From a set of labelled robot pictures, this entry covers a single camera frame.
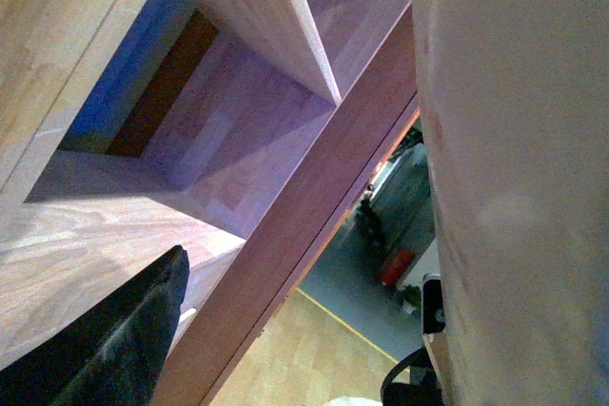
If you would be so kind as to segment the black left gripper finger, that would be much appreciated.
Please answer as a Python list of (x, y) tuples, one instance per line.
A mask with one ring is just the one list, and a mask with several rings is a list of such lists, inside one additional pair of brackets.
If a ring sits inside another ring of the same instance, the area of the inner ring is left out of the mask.
[(1, 372), (4, 405), (148, 405), (189, 279), (176, 245)]

